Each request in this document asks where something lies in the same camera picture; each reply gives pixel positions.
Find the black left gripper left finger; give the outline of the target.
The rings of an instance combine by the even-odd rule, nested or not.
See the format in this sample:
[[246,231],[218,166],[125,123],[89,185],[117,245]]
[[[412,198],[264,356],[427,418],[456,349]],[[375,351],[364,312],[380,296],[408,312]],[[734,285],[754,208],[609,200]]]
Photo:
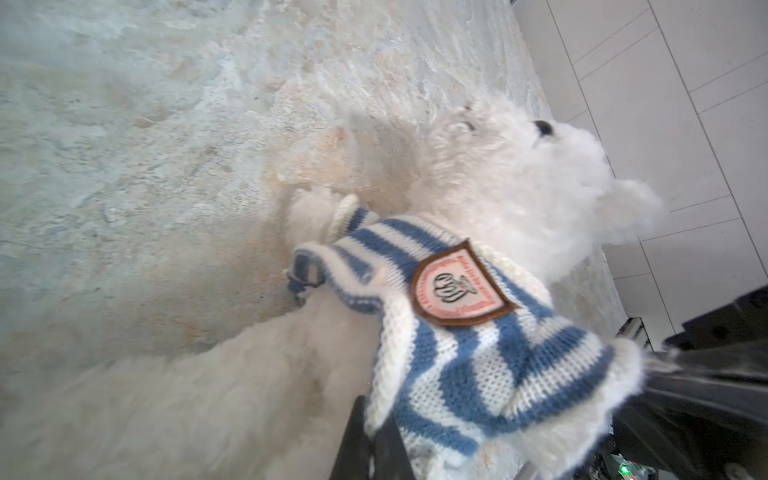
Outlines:
[[369,480],[372,443],[364,430],[366,398],[358,396],[348,418],[330,480]]

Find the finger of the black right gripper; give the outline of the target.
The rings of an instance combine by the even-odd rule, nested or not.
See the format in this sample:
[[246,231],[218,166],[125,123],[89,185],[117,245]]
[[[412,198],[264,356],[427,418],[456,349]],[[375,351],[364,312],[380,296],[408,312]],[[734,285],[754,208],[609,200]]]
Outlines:
[[683,328],[615,414],[618,450],[679,479],[766,478],[766,288]]

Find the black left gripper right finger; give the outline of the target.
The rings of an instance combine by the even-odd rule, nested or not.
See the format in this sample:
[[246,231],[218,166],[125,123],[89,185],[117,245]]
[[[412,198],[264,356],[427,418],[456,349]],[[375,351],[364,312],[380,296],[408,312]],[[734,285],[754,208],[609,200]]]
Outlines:
[[374,479],[415,480],[395,418],[390,416],[374,436]]

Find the white fluffy teddy bear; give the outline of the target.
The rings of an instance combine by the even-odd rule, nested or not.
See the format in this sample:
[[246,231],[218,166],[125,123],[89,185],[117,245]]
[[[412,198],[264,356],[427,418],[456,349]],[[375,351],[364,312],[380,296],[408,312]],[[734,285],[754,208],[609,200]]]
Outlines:
[[[502,99],[438,117],[417,170],[399,215],[436,217],[548,291],[597,246],[651,230],[661,210],[648,185],[613,176],[590,131]],[[292,255],[325,238],[346,196],[294,193]],[[24,402],[1,426],[2,477],[329,479],[355,399],[367,405],[379,322],[332,291],[290,291],[296,310],[208,351],[94,367]]]

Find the blue white striped knit sweater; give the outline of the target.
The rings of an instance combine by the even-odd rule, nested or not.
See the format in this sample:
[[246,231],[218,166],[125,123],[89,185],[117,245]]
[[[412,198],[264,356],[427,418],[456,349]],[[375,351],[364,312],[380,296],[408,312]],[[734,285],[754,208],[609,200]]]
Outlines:
[[376,318],[368,434],[397,423],[415,474],[447,477],[505,438],[543,479],[574,471],[644,380],[643,351],[560,315],[542,282],[429,214],[382,218],[343,198],[295,247],[300,298]]

